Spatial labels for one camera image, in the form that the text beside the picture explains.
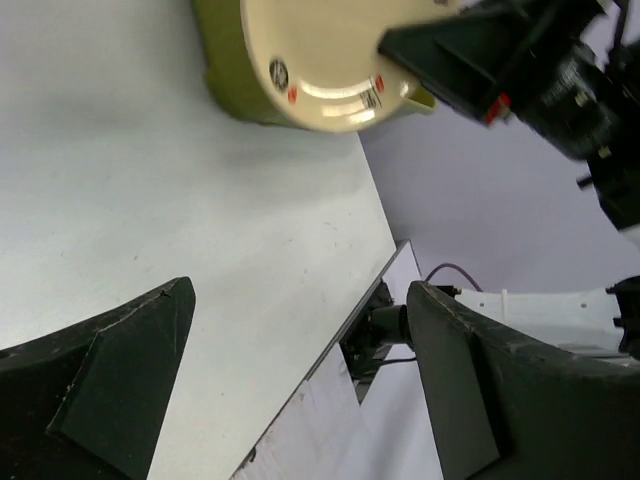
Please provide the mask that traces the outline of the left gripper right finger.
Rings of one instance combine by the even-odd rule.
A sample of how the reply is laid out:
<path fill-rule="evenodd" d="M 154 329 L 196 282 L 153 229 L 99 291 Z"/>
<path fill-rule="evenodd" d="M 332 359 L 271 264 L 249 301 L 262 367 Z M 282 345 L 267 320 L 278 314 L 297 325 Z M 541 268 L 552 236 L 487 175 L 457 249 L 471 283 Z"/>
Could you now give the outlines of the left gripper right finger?
<path fill-rule="evenodd" d="M 421 281 L 408 324 L 447 479 L 635 479 L 639 372 L 536 340 Z"/>

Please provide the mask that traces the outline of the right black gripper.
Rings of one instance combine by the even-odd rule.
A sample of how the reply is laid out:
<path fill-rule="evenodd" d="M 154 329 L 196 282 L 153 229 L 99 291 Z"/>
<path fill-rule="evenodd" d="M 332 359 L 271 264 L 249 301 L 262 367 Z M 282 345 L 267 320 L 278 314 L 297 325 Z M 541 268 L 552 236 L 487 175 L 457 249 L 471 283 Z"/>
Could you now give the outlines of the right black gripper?
<path fill-rule="evenodd" d="M 572 160 L 617 154 L 625 136 L 621 43 L 604 68 L 583 32 L 606 1 L 482 1 L 479 9 L 387 30 L 378 52 L 468 119 L 513 115 Z"/>

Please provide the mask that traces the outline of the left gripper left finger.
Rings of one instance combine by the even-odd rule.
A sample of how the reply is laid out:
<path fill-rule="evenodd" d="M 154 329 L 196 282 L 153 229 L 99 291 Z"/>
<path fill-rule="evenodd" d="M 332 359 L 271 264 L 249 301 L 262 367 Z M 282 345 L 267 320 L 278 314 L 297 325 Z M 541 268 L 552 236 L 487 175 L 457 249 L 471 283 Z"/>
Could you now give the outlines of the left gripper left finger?
<path fill-rule="evenodd" d="M 194 310 L 179 277 L 2 350 L 2 478 L 147 478 Z"/>

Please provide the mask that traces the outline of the cream floral plate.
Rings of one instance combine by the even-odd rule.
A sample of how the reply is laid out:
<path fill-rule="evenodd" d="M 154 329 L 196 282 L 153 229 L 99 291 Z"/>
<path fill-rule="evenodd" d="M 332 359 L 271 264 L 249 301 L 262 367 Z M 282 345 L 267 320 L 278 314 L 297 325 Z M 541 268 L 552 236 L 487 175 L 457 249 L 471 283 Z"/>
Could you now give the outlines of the cream floral plate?
<path fill-rule="evenodd" d="M 352 132 L 392 116 L 415 90 L 378 44 L 387 29 L 432 11 L 425 1 L 243 1 L 240 13 L 276 108 L 307 129 Z"/>

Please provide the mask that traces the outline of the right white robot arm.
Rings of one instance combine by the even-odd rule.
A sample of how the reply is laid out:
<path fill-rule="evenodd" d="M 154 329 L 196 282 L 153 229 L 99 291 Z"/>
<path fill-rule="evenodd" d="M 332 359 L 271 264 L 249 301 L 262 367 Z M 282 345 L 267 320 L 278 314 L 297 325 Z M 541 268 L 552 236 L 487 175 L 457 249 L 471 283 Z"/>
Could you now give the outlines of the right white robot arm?
<path fill-rule="evenodd" d="M 387 30 L 381 55 L 458 114 L 483 125 L 515 117 L 589 173 L 615 229 L 639 239 L 639 44 L 625 42 L 619 3 L 604 65 L 582 41 L 604 1 L 481 1 L 459 13 Z M 568 351 L 639 360 L 639 280 L 560 294 L 461 290 L 458 302 Z"/>

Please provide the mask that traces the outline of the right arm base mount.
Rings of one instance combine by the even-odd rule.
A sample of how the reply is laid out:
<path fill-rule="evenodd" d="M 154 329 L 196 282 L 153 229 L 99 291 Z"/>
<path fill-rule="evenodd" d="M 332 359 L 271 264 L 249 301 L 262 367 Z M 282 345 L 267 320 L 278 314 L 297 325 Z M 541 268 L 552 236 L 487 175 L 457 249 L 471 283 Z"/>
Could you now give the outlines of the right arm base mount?
<path fill-rule="evenodd" d="M 354 381 L 371 381 L 378 370 L 415 358 L 385 360 L 383 352 L 394 345 L 414 351 L 405 304 L 396 304 L 388 285 L 379 281 L 364 306 L 339 341 L 348 371 Z"/>

